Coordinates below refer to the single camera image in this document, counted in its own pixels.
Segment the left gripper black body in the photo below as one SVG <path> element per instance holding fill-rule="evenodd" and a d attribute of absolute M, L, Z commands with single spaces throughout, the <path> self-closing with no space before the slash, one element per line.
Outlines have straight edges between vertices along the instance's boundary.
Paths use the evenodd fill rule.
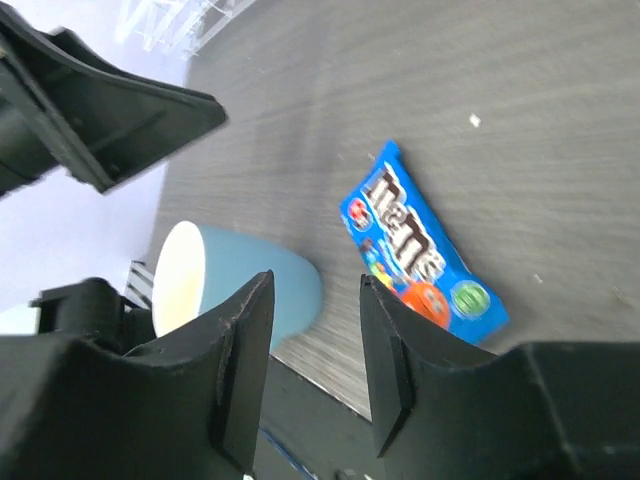
<path fill-rule="evenodd" d="M 60 96 L 57 90 L 65 79 L 65 68 L 17 34 L 10 34 L 7 29 L 1 33 L 20 54 L 44 92 L 57 100 Z M 1 196 L 39 181 L 60 166 L 17 108 L 1 95 Z"/>

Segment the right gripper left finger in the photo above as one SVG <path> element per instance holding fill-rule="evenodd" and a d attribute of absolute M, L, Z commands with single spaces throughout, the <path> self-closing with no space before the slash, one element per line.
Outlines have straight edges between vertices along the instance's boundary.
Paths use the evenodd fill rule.
<path fill-rule="evenodd" d="M 5 479 L 240 479 L 254 468 L 271 272 L 161 337 L 106 280 L 43 291 L 1 339 Z"/>

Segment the twisted blue candy bag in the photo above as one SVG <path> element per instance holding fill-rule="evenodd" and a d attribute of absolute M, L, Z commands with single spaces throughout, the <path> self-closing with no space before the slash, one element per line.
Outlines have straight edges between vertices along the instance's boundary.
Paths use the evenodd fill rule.
<path fill-rule="evenodd" d="M 475 345 L 508 323 L 501 299 L 466 266 L 394 141 L 340 212 L 369 273 L 427 320 Z"/>

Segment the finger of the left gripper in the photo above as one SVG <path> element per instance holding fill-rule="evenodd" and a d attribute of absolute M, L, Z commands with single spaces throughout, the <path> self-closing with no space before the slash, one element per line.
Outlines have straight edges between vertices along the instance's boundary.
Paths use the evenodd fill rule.
<path fill-rule="evenodd" d="M 74 179 L 100 193 L 227 121 L 213 96 L 120 70 L 73 31 L 38 31 L 7 4 L 3 29 L 63 66 L 65 79 L 53 100 L 1 33 L 1 95 Z"/>

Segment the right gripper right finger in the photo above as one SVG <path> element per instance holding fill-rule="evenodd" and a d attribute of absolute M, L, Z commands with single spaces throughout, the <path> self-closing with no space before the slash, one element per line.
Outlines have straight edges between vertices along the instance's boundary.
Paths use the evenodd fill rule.
<path fill-rule="evenodd" d="M 635 479 L 639 346 L 529 342 L 495 355 L 363 276 L 374 444 L 390 479 Z"/>

